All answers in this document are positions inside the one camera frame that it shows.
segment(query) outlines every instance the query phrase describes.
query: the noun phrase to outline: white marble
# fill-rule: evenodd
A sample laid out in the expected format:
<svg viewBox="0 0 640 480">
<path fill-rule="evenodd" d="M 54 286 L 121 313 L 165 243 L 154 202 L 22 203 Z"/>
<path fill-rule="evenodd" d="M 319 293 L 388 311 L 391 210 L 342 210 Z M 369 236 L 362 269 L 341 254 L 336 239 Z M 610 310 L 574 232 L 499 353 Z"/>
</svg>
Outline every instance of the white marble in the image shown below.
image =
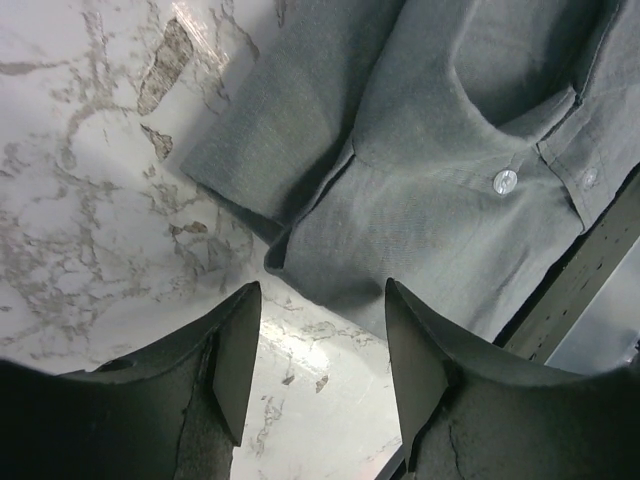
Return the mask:
<svg viewBox="0 0 640 480">
<path fill-rule="evenodd" d="M 90 370 L 258 279 L 232 478 L 374 478 L 399 443 L 386 347 L 265 274 L 178 171 L 295 0 L 0 5 L 0 355 Z"/>
</svg>

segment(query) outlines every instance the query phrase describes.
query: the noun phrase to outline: marble surface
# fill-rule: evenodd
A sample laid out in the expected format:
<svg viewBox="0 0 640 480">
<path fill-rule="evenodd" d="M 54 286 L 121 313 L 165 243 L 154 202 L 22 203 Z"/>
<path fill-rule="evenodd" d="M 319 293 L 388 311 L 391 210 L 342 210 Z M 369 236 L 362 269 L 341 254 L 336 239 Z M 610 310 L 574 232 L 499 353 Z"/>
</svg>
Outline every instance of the marble surface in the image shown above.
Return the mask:
<svg viewBox="0 0 640 480">
<path fill-rule="evenodd" d="M 0 355 L 91 370 L 257 279 L 232 478 L 374 478 L 400 441 L 385 345 L 264 273 L 266 247 L 178 171 L 295 0 L 1 6 Z"/>
</svg>

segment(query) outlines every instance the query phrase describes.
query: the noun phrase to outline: white button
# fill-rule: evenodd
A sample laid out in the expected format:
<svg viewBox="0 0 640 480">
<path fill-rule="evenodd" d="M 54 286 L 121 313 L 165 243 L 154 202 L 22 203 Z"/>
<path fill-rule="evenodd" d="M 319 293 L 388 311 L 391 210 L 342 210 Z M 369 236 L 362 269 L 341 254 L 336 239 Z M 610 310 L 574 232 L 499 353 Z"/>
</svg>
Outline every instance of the white button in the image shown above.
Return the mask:
<svg viewBox="0 0 640 480">
<path fill-rule="evenodd" d="M 518 184 L 518 175 L 513 170 L 503 170 L 493 179 L 493 189 L 500 195 L 513 192 Z"/>
<path fill-rule="evenodd" d="M 589 170 L 587 170 L 584 174 L 584 177 L 582 177 L 582 185 L 584 186 L 585 190 L 589 190 L 591 187 L 593 187 L 596 184 L 597 179 L 597 168 L 590 168 Z"/>
</svg>

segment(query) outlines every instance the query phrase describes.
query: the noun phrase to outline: gray shirt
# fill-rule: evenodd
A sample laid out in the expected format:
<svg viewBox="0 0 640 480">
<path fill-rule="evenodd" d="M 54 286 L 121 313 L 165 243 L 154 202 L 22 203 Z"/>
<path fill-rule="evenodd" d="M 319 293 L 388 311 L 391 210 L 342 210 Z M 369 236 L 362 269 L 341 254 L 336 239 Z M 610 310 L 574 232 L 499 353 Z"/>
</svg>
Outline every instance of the gray shirt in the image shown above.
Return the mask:
<svg viewBox="0 0 640 480">
<path fill-rule="evenodd" d="M 182 168 L 314 302 L 493 340 L 638 164 L 639 51 L 635 1 L 307 0 Z"/>
</svg>

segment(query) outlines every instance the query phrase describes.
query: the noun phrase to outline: dark pointed object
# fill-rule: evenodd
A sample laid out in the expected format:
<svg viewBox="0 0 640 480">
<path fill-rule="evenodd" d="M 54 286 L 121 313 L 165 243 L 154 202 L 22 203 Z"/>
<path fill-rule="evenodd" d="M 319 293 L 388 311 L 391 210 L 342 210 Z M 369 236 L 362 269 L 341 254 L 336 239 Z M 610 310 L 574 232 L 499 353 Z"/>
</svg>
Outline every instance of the dark pointed object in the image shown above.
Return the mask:
<svg viewBox="0 0 640 480">
<path fill-rule="evenodd" d="M 636 478 L 640 368 L 581 377 L 511 355 L 387 282 L 391 368 L 416 479 Z"/>
<path fill-rule="evenodd" d="M 90 373 L 52 376 L 0 361 L 3 478 L 228 479 L 260 310 L 259 285 L 245 285 Z"/>
</svg>

